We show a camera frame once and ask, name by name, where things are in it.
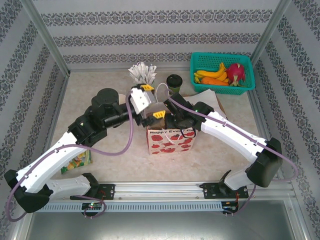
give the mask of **table surface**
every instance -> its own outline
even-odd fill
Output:
[[[196,94],[190,83],[189,71],[158,71],[153,85],[165,82],[170,74],[182,77],[181,94]],[[85,112],[99,90],[113,88],[119,94],[126,94],[134,85],[127,71],[71,73],[52,144],[57,142],[68,126]],[[163,88],[159,88],[158,91],[159,100],[165,100]],[[217,94],[217,96],[232,123],[249,133],[258,135],[246,93],[240,96],[227,94]],[[106,152],[118,152],[127,144],[129,123],[126,122],[118,128],[110,128],[107,134],[108,136],[94,145],[94,148]],[[248,164],[236,150],[203,132],[197,135],[191,151],[149,155],[146,129],[136,125],[132,144],[125,154],[108,157],[93,152],[92,159],[92,164],[64,174],[57,172],[54,178],[66,179],[83,173],[92,173],[99,182],[218,181],[226,171],[236,170]]]

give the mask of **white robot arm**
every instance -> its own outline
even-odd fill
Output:
[[[155,112],[153,116],[144,118],[141,112],[150,104],[155,102],[148,85],[138,85],[133,87],[130,94],[130,107],[133,118],[138,125],[144,127],[152,125],[158,119],[165,116],[165,112]],[[214,109],[203,102],[198,102],[192,106],[186,102],[178,93],[172,98],[183,106],[203,113],[214,119],[227,122],[241,133],[256,140],[256,143],[268,146],[277,152],[281,152],[280,143],[272,138],[270,141],[244,131],[240,127],[232,124],[227,119],[215,112]],[[51,177],[65,166],[71,159],[85,151],[80,147],[68,147],[60,151],[57,148],[70,145],[84,145],[91,147],[99,140],[107,136],[107,128],[118,127],[129,119],[128,111],[124,104],[118,104],[118,93],[110,88],[101,90],[91,101],[92,105],[85,111],[84,115],[78,117],[76,121],[68,127],[68,131],[62,138],[52,146],[47,152],[40,156],[25,168],[14,171],[9,170],[4,175],[7,183],[13,188],[21,180],[26,172],[36,164],[45,154],[55,150],[55,153],[44,159],[21,183],[14,193],[17,202],[27,213],[33,213],[41,209],[49,201],[54,199],[68,198],[80,195],[94,198],[99,190],[99,183],[91,173],[84,173],[81,176],[69,179],[54,180]],[[241,134],[216,123],[208,118],[199,117],[186,112],[169,100],[164,102],[174,116],[174,123],[177,128],[185,129],[194,127],[198,131],[210,134],[241,153],[247,160],[248,166],[235,172],[228,171],[219,183],[219,191],[226,197],[232,191],[240,187],[256,184],[267,187],[282,164],[282,160],[274,154],[265,151],[261,146],[249,141]]]

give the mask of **patterned wallpaper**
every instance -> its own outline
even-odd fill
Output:
[[[269,133],[299,169],[293,184],[311,239],[320,239],[319,16],[316,0],[293,0],[254,69]]]
[[[20,1],[0,3],[0,239],[12,225],[5,217],[9,169],[20,169],[44,150],[64,76]],[[11,212],[17,208],[12,202]]]
[[[188,67],[192,52],[250,55],[279,0],[35,0],[71,70],[138,61]]]

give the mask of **black lid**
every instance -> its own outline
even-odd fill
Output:
[[[178,88],[182,85],[182,78],[177,74],[171,74],[167,77],[166,84],[171,88]]]

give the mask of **teal basket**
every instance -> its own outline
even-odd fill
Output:
[[[241,86],[217,86],[209,84],[195,83],[194,73],[198,70],[208,72],[216,72],[219,70],[220,63],[228,68],[231,64],[242,64],[244,66],[245,82],[242,80],[239,83]],[[217,94],[232,94],[241,95],[248,90],[255,88],[254,70],[250,58],[244,55],[224,54],[224,53],[209,53],[209,52],[194,52],[191,55],[190,61],[190,78],[196,92],[203,92],[207,89],[215,91]]]

